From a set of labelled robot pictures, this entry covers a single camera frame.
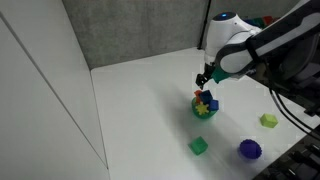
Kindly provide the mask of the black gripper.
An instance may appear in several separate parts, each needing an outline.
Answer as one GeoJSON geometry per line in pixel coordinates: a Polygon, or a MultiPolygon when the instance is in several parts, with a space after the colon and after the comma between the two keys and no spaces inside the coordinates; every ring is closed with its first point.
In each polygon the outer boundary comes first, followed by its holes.
{"type": "Polygon", "coordinates": [[[204,73],[203,74],[198,74],[196,76],[196,85],[200,88],[203,89],[204,85],[206,84],[207,80],[210,80],[212,78],[212,74],[215,70],[214,65],[208,65],[206,64],[204,66],[204,73]]]}

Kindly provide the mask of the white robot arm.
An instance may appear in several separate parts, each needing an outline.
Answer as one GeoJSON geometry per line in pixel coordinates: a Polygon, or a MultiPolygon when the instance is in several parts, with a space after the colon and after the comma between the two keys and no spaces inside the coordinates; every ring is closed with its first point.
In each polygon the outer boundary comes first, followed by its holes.
{"type": "Polygon", "coordinates": [[[243,76],[252,66],[273,60],[296,44],[319,33],[320,0],[300,0],[288,13],[264,29],[250,25],[237,13],[217,14],[209,23],[204,72],[196,76],[199,88],[243,76]]]}

